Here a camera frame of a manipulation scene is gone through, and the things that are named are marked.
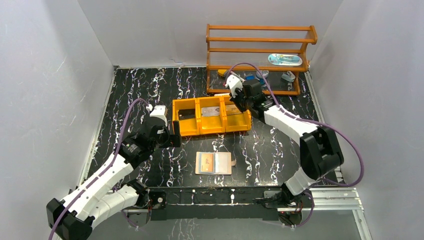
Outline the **beige leather card holder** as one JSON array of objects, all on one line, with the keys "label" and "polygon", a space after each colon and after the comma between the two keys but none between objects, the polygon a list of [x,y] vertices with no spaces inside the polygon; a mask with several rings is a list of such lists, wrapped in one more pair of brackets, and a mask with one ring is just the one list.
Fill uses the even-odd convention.
[{"label": "beige leather card holder", "polygon": [[232,158],[230,152],[212,152],[215,154],[215,172],[212,174],[199,173],[198,171],[198,156],[199,153],[209,153],[209,152],[197,152],[195,157],[195,174],[196,175],[231,175],[232,167],[236,166],[236,159]]}]

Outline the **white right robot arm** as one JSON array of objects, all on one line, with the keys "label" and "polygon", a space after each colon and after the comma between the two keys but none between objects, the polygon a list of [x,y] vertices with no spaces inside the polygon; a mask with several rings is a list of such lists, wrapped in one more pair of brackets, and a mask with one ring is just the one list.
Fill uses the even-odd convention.
[{"label": "white right robot arm", "polygon": [[241,112],[250,111],[252,117],[281,131],[299,146],[300,167],[281,186],[281,199],[286,206],[295,207],[308,187],[344,163],[334,130],[289,113],[263,93],[258,80],[230,76],[225,86],[230,89],[230,101]]}]

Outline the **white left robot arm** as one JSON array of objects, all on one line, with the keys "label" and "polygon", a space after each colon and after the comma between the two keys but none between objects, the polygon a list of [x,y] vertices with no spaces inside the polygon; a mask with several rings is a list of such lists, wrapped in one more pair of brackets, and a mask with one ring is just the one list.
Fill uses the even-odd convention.
[{"label": "white left robot arm", "polygon": [[52,234],[62,240],[86,240],[93,229],[107,218],[128,207],[149,208],[154,195],[133,179],[114,193],[116,184],[147,161],[157,149],[181,146],[179,121],[169,129],[157,116],[147,117],[138,132],[129,134],[106,163],[69,195],[53,198],[46,205]]}]

